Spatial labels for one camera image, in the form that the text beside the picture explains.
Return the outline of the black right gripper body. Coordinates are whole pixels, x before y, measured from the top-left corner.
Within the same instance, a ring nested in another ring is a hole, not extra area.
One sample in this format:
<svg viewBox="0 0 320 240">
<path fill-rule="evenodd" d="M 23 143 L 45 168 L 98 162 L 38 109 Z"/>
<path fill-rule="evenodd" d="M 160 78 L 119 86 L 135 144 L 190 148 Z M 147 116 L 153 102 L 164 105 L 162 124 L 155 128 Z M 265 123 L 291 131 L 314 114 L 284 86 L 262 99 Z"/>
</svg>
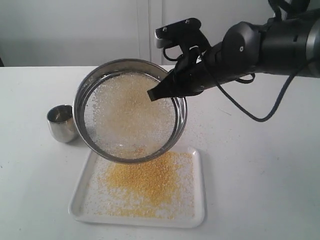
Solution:
<svg viewBox="0 0 320 240">
<path fill-rule="evenodd" d="M 242 21 L 232 26 L 223 40 L 214 46 L 200 50 L 200 43 L 196 41 L 175 65 L 172 95 L 195 96 L 206 89 L 253 74 L 259 63 L 261 28 Z"/>
</svg>

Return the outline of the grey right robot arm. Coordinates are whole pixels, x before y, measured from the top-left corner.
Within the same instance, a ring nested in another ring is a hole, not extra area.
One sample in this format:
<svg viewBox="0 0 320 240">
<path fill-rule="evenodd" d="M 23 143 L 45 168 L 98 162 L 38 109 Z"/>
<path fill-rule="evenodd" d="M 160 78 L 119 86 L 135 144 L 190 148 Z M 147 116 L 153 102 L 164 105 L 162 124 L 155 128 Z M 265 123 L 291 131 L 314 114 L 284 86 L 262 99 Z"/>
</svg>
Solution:
<svg viewBox="0 0 320 240">
<path fill-rule="evenodd" d="M 320 56 L 318 10 L 282 21 L 271 18 L 264 25 L 239 22 L 214 46 L 201 32 L 201 25 L 192 17 L 155 31 L 158 48 L 179 46 L 182 54 L 174 69 L 148 90 L 152 101 L 196 96 L 257 73 L 290 75 L 301 68 L 300 76 L 320 75 L 320 64 L 315 61 Z"/>
</svg>

